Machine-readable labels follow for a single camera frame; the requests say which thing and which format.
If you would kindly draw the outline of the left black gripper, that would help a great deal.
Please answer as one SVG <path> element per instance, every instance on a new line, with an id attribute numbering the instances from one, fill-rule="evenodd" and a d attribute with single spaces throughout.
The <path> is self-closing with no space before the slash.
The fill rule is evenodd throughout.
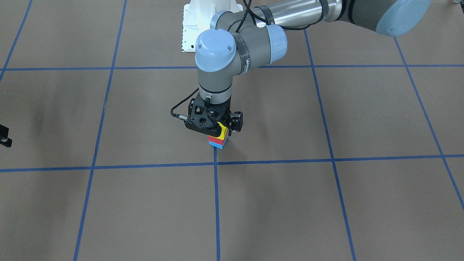
<path id="1" fill-rule="evenodd" d="M 233 132 L 241 132 L 243 127 L 242 111 L 230 112 L 231 98 L 220 104 L 205 105 L 202 98 L 195 98 L 191 103 L 190 121 L 194 124 L 215 124 L 226 115 L 228 136 Z"/>

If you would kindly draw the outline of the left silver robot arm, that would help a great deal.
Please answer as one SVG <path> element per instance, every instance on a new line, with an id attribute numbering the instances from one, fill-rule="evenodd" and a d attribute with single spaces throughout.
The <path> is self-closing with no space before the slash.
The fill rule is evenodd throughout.
<path id="1" fill-rule="evenodd" d="M 187 129 L 212 137 L 240 132 L 243 114 L 231 111 L 233 77 L 272 64 L 288 50 L 287 31 L 319 22 L 344 21 L 389 37 L 410 31 L 424 17 L 429 0 L 286 0 L 241 12 L 219 11 L 195 42 L 196 97 L 186 116 L 172 116 Z"/>

